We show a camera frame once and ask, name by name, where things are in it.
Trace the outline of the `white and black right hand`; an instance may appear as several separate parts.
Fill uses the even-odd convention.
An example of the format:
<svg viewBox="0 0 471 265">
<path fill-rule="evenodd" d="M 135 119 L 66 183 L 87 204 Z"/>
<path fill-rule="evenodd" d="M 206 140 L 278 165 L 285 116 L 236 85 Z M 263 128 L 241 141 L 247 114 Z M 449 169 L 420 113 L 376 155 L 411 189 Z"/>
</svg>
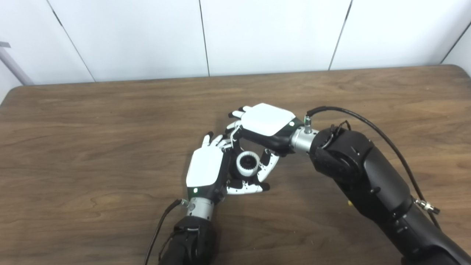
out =
<svg viewBox="0 0 471 265">
<path fill-rule="evenodd" d="M 293 153 L 309 153 L 316 135 L 292 112 L 260 103 L 233 111 L 237 120 L 226 127 L 235 151 L 252 151 L 261 156 L 265 149 L 281 157 Z"/>
</svg>

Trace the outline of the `white and black left hand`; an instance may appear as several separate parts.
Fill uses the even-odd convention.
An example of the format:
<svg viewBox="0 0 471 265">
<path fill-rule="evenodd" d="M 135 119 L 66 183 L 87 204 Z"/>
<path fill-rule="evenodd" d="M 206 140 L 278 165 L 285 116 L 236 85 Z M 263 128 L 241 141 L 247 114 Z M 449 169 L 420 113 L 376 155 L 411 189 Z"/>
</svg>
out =
<svg viewBox="0 0 471 265">
<path fill-rule="evenodd" d="M 266 178 L 278 160 L 279 156 L 269 149 L 261 156 L 252 151 L 235 151 L 224 135 L 214 137 L 209 131 L 191 157 L 186 176 L 188 197 L 218 203 L 227 194 L 268 191 Z"/>
</svg>

